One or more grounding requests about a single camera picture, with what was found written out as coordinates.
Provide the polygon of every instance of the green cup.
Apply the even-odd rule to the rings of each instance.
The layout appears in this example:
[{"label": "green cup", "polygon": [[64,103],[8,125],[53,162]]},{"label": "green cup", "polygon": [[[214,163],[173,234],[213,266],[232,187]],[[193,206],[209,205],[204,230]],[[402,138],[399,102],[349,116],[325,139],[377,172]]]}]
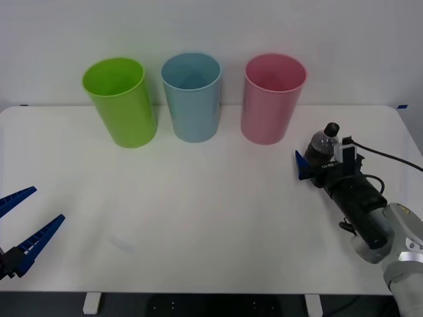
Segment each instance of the green cup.
[{"label": "green cup", "polygon": [[157,124],[137,61],[102,60],[85,72],[82,84],[117,145],[140,147],[154,137]]}]

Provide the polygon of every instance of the black floor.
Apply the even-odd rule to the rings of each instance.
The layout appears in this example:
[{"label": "black floor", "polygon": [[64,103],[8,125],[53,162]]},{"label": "black floor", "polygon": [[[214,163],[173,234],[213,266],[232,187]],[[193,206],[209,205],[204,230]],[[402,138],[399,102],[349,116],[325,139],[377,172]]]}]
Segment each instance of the black floor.
[{"label": "black floor", "polygon": [[[172,295],[157,296],[151,294],[103,294],[97,316],[177,316],[173,310],[168,313],[163,311],[162,314],[151,315],[152,303],[156,305],[160,300],[170,302],[172,298]],[[0,317],[85,316],[82,312],[84,300],[85,293],[0,293]],[[276,296],[276,301],[282,316],[307,317],[304,297],[301,295],[280,295]],[[326,295],[321,296],[321,302],[325,317],[399,317],[392,297]]]}]

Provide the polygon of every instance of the blue plastic piece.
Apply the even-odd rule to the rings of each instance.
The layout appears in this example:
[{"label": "blue plastic piece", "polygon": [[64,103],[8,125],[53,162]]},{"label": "blue plastic piece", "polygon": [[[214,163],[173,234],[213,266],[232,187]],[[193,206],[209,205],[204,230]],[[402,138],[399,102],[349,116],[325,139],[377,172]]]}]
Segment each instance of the blue plastic piece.
[{"label": "blue plastic piece", "polygon": [[301,154],[299,154],[298,151],[295,151],[295,161],[297,162],[298,179],[302,180],[303,175],[299,173],[299,168],[304,166],[310,166],[310,164],[303,158]]},{"label": "blue plastic piece", "polygon": [[53,234],[60,227],[61,223],[65,220],[65,216],[59,215],[53,221],[48,223],[44,228],[39,230],[36,234],[26,239],[24,242],[17,246],[21,251],[28,252],[23,261],[17,267],[17,274],[19,277],[24,275],[34,264],[35,258],[40,254],[42,249],[50,241]]},{"label": "blue plastic piece", "polygon": [[28,196],[35,193],[37,189],[34,186],[28,187],[24,190],[20,190],[14,194],[6,196],[0,199],[0,218],[6,215],[10,210],[15,208],[20,202],[26,199]]}]

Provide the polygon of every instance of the pink cup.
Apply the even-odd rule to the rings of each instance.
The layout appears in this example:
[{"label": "pink cup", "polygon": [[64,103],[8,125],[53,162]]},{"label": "pink cup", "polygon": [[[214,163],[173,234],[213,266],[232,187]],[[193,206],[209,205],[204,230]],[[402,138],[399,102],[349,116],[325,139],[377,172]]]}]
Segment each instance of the pink cup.
[{"label": "pink cup", "polygon": [[285,135],[307,70],[295,58],[264,54],[249,61],[241,131],[258,144],[274,144]]}]

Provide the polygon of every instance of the table leg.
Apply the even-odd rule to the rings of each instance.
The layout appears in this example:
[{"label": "table leg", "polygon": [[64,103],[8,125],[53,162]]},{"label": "table leg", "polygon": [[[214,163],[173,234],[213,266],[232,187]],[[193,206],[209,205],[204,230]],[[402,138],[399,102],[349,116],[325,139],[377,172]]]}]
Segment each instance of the table leg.
[{"label": "table leg", "polygon": [[322,317],[323,309],[320,302],[320,296],[316,294],[306,294],[305,304],[307,305],[307,313],[309,317]]},{"label": "table leg", "polygon": [[95,315],[98,312],[98,305],[100,304],[101,293],[89,292],[85,297],[83,312],[86,315]]}]

